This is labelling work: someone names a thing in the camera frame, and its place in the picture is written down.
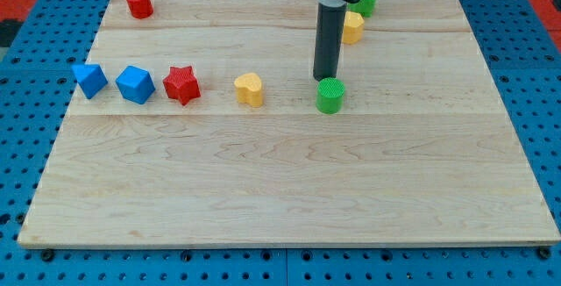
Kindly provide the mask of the green block behind arm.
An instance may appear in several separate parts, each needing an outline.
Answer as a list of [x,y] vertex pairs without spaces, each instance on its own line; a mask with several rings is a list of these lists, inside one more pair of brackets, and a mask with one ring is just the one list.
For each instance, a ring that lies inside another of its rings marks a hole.
[[347,9],[360,14],[363,18],[372,16],[377,0],[359,0],[355,4],[348,4]]

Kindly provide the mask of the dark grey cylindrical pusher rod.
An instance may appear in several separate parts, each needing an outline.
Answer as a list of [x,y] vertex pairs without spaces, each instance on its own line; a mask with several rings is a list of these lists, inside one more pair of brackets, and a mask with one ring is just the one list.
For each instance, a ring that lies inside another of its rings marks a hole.
[[346,9],[318,5],[313,76],[319,82],[337,76]]

